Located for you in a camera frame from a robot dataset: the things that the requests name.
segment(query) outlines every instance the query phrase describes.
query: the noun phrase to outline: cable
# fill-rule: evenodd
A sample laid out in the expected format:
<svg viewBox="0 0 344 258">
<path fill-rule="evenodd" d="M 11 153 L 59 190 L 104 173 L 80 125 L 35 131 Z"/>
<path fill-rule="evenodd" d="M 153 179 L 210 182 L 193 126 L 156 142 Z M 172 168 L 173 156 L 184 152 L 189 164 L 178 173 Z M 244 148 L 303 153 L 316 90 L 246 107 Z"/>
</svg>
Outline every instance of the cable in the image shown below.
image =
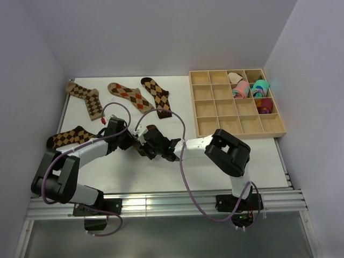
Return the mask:
<svg viewBox="0 0 344 258">
<path fill-rule="evenodd" d="M 186 126 L 185 126 L 185 123 L 184 123 L 183 119 L 182 119 L 179 115 L 177 115 L 175 112 L 173 112 L 173 111 L 171 111 L 171 110 L 152 109 L 152 110 L 148 111 L 147 113 L 145 113 L 145 114 L 140 118 L 140 120 L 138 121 L 138 123 L 137 123 L 137 125 L 136 125 L 136 127 L 135 127 L 135 130 L 137 130 L 137 128 L 139 127 L 140 122 L 143 120 L 143 118 L 144 118 L 146 115 L 148 115 L 149 113 L 151 113 L 151 112 L 153 112 L 153 111 L 158 111 L 158 110 L 163 110 L 163 111 L 165 111 L 165 112 L 169 112 L 169 113 L 174 114 L 174 115 L 180 120 L 180 122 L 181 122 L 182 125 L 183 125 L 183 138 L 182 138 L 182 139 L 183 139 L 183 147 L 182 147 L 182 150 L 181 150 L 181 156 L 180 156 L 180 160 L 179 160 L 179 167 L 180 167 L 180 170 L 181 170 L 181 174 L 182 174 L 182 178 L 183 178 L 184 185 L 185 185 L 185 187 L 186 187 L 186 189 L 187 189 L 187 191 L 188 191 L 188 194 L 189 194 L 189 196 L 190 196 L 190 198 L 191 198 L 193 204 L 196 206 L 196 208 L 200 211 L 200 213 L 202 213 L 204 216 L 206 216 L 209 220 L 212 220 L 212 221 L 214 221 L 214 222 L 219 222 L 219 223 L 220 223 L 220 222 L 226 222 L 226 221 L 230 220 L 230 219 L 233 217 L 233 215 L 236 213 L 236 211 L 237 211 L 237 209 L 238 209 L 238 206 L 239 206 L 239 204 L 240 204 L 240 202 L 241 202 L 241 200 L 242 200 L 242 197 L 243 197 L 243 195 L 244 195 L 246 189 L 250 186 L 250 184 L 252 184 L 253 187 L 254 187 L 255 190 L 256 190 L 257 195 L 258 195 L 258 203 L 259 203 L 259 204 L 258 204 L 258 213 L 257 213 L 256 219 L 252 222 L 252 224 L 251 224 L 250 226 L 246 227 L 246 228 L 250 228 L 250 227 L 257 221 L 257 219 L 258 219 L 258 217 L 259 217 L 259 215 L 260 215 L 260 204 L 261 204 L 261 200 L 260 200 L 258 188 L 257 188 L 257 186 L 255 185 L 255 183 L 253 183 L 252 181 L 251 181 L 251 182 L 247 182 L 247 184 L 245 185 L 243 191 L 241 192 L 241 195 L 239 196 L 238 201 L 236 202 L 236 205 L 235 205 L 235 207 L 234 207 L 232 213 L 231 213 L 230 215 L 228 215 L 228 217 L 226 217 L 226 218 L 224 218 L 224 219 L 215 219 L 215 218 L 213 218 L 212 216 L 208 215 L 208 214 L 201 208 L 201 206 L 199 206 L 198 202 L 197 202 L 196 199 L 194 198 L 194 196 L 193 196 L 193 194 L 192 194 L 192 192 L 191 192 L 191 190 L 190 190 L 190 187 L 189 187 L 189 185 L 188 185 L 188 183 L 187 183 L 187 179 L 186 179 L 186 177 L 185 177 L 185 173 L 184 173 L 184 169 L 183 169 L 183 154 L 184 154 L 184 150 L 185 150 L 185 148 L 186 148 L 186 146 L 187 146 L 187 145 L 186 145 L 186 140 L 185 140 L 185 134 L 186 134 L 186 130 L 187 130 L 187 129 L 186 129 Z"/>
<path fill-rule="evenodd" d="M 102 210 L 94 209 L 94 208 L 92 208 L 92 207 L 90 207 L 88 205 L 85 205 L 85 204 L 81 204 L 81 205 L 84 206 L 84 208 L 87 209 L 87 210 L 96 211 L 96 212 L 100 212 L 100 213 L 104 213 L 104 214 L 108 214 L 108 215 L 114 215 L 117 218 L 119 218 L 119 226 L 114 231 L 111 231 L 111 232 L 106 233 L 106 234 L 96 234 L 96 233 L 87 231 L 88 234 L 93 235 L 95 237 L 107 237 L 108 235 L 115 234 L 122 227 L 123 219 L 122 219 L 122 217 L 120 215 L 118 215 L 118 214 L 116 214 L 114 212 L 111 212 L 111 211 L 102 211 Z"/>
<path fill-rule="evenodd" d="M 88 145 L 93 144 L 94 142 L 99 142 L 99 141 L 101 141 L 101 140 L 106 140 L 106 139 L 111 139 L 111 138 L 113 138 L 113 137 L 116 137 L 116 136 L 118 136 L 118 135 L 124 133 L 124 132 L 128 129 L 128 127 L 130 126 L 130 123 L 131 123 L 131 115 L 130 115 L 129 110 L 128 110 L 124 105 L 122 105 L 122 104 L 120 104 L 120 103 L 117 103 L 117 102 L 111 102 L 111 103 L 109 103 L 109 104 L 107 104 L 107 105 L 104 106 L 104 109 L 103 109 L 103 112 L 102 112 L 102 118 L 104 117 L 104 111 L 105 111 L 105 109 L 106 109 L 109 105 L 112 105 L 112 104 L 120 105 L 120 106 L 122 106 L 122 107 L 127 111 L 128 116 L 129 116 L 129 122 L 128 122 L 127 126 L 126 126 L 122 131 L 120 131 L 119 133 L 116 133 L 116 134 L 113 134 L 113 135 L 110 135 L 110 136 L 107 136 L 107 137 L 97 138 L 97 139 L 95 139 L 94 141 L 85 142 L 84 144 L 81 144 L 81 145 L 77 146 L 77 147 L 74 148 L 74 149 L 70 149 L 70 150 L 68 150 L 68 151 L 66 151 L 66 152 L 64 152 L 64 153 L 61 153 L 61 154 L 60 154 L 60 155 L 50 164 L 50 166 L 48 167 L 48 169 L 47 169 L 47 171 L 46 171 L 46 173 L 45 173 L 45 175 L 44 175 L 44 177 L 43 177 L 43 182 L 42 182 L 42 186 L 41 186 L 41 195 L 42 195 L 43 201 L 44 201 L 46 204 L 54 204 L 54 203 L 56 203 L 55 201 L 49 202 L 49 201 L 47 200 L 46 195 L 45 195 L 45 186 L 46 186 L 46 182 L 47 182 L 47 178 L 48 178 L 49 173 L 52 171 L 54 165 L 55 165 L 63 156 L 68 155 L 68 154 L 70 154 L 70 153 L 72 153 L 72 152 L 74 152 L 74 151 L 78 151 L 78 150 L 80 150 L 80 149 L 82 149 L 82 148 L 84 148 L 84 147 L 86 147 L 86 146 L 88 146 Z M 183 146 L 182 146 L 181 156 L 180 156 L 180 161 L 179 161 L 180 170 L 181 170 L 183 182 L 184 182 L 185 187 L 186 187 L 186 189 L 187 189 L 187 191 L 188 191 L 188 194 L 189 194 L 189 196 L 190 196 L 192 202 L 193 202 L 194 205 L 196 206 L 196 208 L 198 208 L 198 210 L 200 211 L 200 213 L 202 213 L 204 216 L 206 216 L 209 220 L 212 220 L 212 221 L 215 221 L 215 222 L 225 222 L 225 221 L 228 221 L 229 219 L 231 219 L 231 217 L 232 217 L 232 216 L 235 214 L 235 212 L 237 211 L 238 206 L 239 206 L 239 204 L 240 204 L 240 201 L 242 200 L 242 197 L 243 197 L 243 195 L 244 195 L 246 189 L 249 187 L 249 185 L 250 185 L 250 183 L 251 183 L 251 184 L 253 185 L 253 187 L 255 188 L 257 194 L 258 194 L 258 200 L 259 200 L 259 205 L 258 205 L 259 208 L 258 208 L 257 217 L 256 217 L 256 219 L 253 221 L 253 223 L 252 223 L 250 226 L 246 227 L 246 228 L 251 227 L 251 226 L 256 222 L 256 220 L 257 220 L 257 218 L 259 217 L 259 214 L 260 214 L 260 202 L 261 202 L 261 200 L 260 200 L 260 196 L 259 196 L 259 192 L 258 192 L 257 186 L 256 186 L 253 182 L 247 182 L 247 184 L 245 185 L 245 187 L 244 187 L 244 189 L 243 189 L 243 191 L 242 191 L 242 193 L 241 193 L 241 195 L 240 195 L 238 201 L 236 202 L 236 205 L 235 205 L 235 207 L 234 207 L 232 213 L 231 213 L 227 218 L 225 218 L 225 219 L 215 219 L 215 218 L 211 217 L 210 215 L 208 215 L 208 214 L 199 206 L 199 204 L 197 203 L 196 199 L 195 199 L 194 196 L 192 195 L 192 192 L 191 192 L 191 190 L 190 190 L 190 187 L 189 187 L 189 185 L 188 185 L 188 183 L 187 183 L 187 179 L 186 179 L 186 177 L 185 177 L 185 173 L 184 173 L 184 169 L 183 169 L 183 162 L 182 162 L 182 161 L 183 161 L 184 150 L 185 150 L 185 148 L 186 148 L 186 140 L 185 140 L 186 126 L 185 126 L 185 123 L 184 123 L 183 119 L 182 119 L 178 114 L 176 114 L 175 112 L 170 111 L 170 110 L 152 109 L 152 110 L 146 112 L 146 113 L 139 119 L 139 121 L 138 121 L 138 123 L 137 123 L 137 125 L 136 125 L 136 127 L 135 127 L 135 130 L 137 130 L 137 128 L 138 128 L 139 124 L 141 123 L 141 121 L 143 120 L 143 118 L 144 118 L 146 115 L 148 115 L 149 113 L 153 112 L 153 111 L 164 111 L 164 112 L 172 113 L 172 114 L 174 114 L 174 115 L 180 120 L 180 122 L 181 122 L 182 125 L 183 125 L 183 136 L 182 136 L 182 139 L 183 139 Z M 102 210 L 94 209 L 94 208 L 89 207 L 89 206 L 84 205 L 84 204 L 83 204 L 83 206 L 84 206 L 86 209 L 88 209 L 88 210 L 92 210 L 92 211 L 96 211 L 96 212 L 100 212 L 100 213 L 104 213 L 104 214 L 109 214 L 109 215 L 114 215 L 114 216 L 118 217 L 119 220 L 120 220 L 120 225 L 119 225 L 114 231 L 112 231 L 112 232 L 110 232 L 110 233 L 107 233 L 107 234 L 95 234 L 95 233 L 92 233 L 92 232 L 88 232 L 88 233 L 90 233 L 91 235 L 94 235 L 94 236 L 97 236 L 97 237 L 106 237 L 106 236 L 108 236 L 108 235 L 112 235 L 112 234 L 116 233 L 116 232 L 121 228 L 121 226 L 122 226 L 122 224 L 123 224 L 123 219 L 122 219 L 122 217 L 121 217 L 120 215 L 117 215 L 117 214 L 115 214 L 115 213 L 113 213 L 113 212 L 109 212 L 109 211 L 102 211 Z"/>
</svg>

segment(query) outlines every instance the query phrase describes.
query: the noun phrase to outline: argyle sock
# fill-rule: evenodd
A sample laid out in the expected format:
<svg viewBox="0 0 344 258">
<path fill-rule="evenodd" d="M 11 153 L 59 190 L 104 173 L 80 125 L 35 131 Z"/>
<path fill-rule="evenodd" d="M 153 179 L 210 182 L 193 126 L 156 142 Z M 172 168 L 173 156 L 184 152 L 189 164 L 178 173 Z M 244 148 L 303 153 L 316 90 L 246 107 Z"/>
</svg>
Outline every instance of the argyle sock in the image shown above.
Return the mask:
<svg viewBox="0 0 344 258">
<path fill-rule="evenodd" d="M 83 144 L 91 139 L 94 134 L 87 132 L 82 126 L 77 126 L 73 130 L 58 133 L 48 138 L 46 146 L 48 149 L 56 149 L 68 144 Z"/>
<path fill-rule="evenodd" d="M 66 91 L 70 95 L 83 99 L 87 108 L 91 121 L 102 117 L 103 108 L 99 101 L 99 92 L 96 89 L 89 90 L 74 82 L 70 82 L 66 86 Z"/>
<path fill-rule="evenodd" d="M 130 89 L 116 82 L 110 83 L 107 86 L 109 92 L 115 96 L 128 99 L 141 113 L 153 109 L 151 103 L 149 103 L 142 95 L 139 88 Z"/>
<path fill-rule="evenodd" d="M 163 90 L 152 78 L 142 78 L 141 84 L 154 97 L 157 109 L 171 110 L 170 103 L 168 102 L 168 91 Z M 163 119 L 171 117 L 172 114 L 169 112 L 158 111 L 157 116 L 160 119 Z"/>
</svg>

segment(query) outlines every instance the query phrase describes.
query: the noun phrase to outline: white wall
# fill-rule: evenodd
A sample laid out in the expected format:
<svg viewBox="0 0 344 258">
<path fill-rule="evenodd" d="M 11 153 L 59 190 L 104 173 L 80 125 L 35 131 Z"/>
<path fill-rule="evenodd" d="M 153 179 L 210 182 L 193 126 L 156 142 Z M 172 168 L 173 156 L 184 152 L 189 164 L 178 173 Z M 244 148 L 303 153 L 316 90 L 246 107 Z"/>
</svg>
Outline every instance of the white wall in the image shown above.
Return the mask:
<svg viewBox="0 0 344 258">
<path fill-rule="evenodd" d="M 344 253 L 344 2 L 298 0 L 266 66 L 280 140 L 326 257 Z"/>
<path fill-rule="evenodd" d="M 70 77 L 263 67 L 296 0 L 22 0 Z"/>
<path fill-rule="evenodd" d="M 1 1 L 0 35 L 0 257 L 12 257 L 66 77 L 20 1 Z"/>
</svg>

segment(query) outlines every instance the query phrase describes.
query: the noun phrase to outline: white table surface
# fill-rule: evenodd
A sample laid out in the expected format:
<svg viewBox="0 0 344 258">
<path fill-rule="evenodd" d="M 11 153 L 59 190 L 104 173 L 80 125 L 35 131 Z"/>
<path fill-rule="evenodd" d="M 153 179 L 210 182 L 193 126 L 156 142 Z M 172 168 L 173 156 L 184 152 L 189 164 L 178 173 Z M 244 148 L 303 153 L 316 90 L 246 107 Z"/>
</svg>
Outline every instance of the white table surface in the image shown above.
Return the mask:
<svg viewBox="0 0 344 258">
<path fill-rule="evenodd" d="M 189 79 L 187 76 L 152 76 L 164 89 L 170 92 L 171 110 L 179 114 L 187 127 L 186 139 L 196 137 L 195 122 L 191 106 Z M 142 114 L 126 99 L 108 92 L 108 84 L 117 82 L 128 88 L 139 88 L 141 94 L 155 107 L 153 97 L 144 89 L 142 77 L 76 78 L 75 82 L 88 89 L 96 88 L 104 107 L 109 102 L 124 104 L 132 115 L 130 129 L 133 129 Z M 126 111 L 117 105 L 105 110 L 105 117 L 116 115 L 127 120 Z M 155 124 L 169 139 L 181 138 L 182 125 L 175 117 L 159 119 L 152 112 L 142 125 Z M 70 97 L 61 131 L 69 131 L 81 125 L 91 133 L 97 133 L 103 124 L 100 119 L 91 121 L 82 99 Z M 259 188 L 288 187 L 283 167 L 273 138 L 245 140 L 251 147 L 249 174 Z M 184 161 L 185 173 L 192 190 L 231 189 L 228 176 L 208 158 Z M 108 156 L 94 160 L 79 171 L 78 183 L 97 188 L 106 193 L 138 193 L 185 191 L 178 162 L 168 162 L 160 157 L 149 160 L 141 157 L 133 148 L 117 149 Z"/>
</svg>

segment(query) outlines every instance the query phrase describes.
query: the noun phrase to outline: wooden organizer tray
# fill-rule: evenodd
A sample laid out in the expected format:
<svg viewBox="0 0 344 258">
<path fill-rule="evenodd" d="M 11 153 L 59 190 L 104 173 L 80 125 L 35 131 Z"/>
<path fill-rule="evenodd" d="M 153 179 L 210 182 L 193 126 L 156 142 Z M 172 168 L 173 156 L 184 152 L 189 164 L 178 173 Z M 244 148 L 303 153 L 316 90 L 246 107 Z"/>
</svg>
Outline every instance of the wooden organizer tray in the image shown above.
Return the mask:
<svg viewBox="0 0 344 258">
<path fill-rule="evenodd" d="M 271 114 L 258 114 L 251 89 L 248 98 L 234 99 L 232 89 L 237 84 L 230 83 L 228 73 L 240 74 L 249 82 L 260 76 L 266 80 L 262 69 L 234 69 L 191 71 L 189 73 L 193 115 L 197 137 L 208 136 L 216 129 L 224 129 L 240 139 L 281 137 L 286 131 L 278 108 L 269 89 L 267 98 L 273 101 Z"/>
</svg>

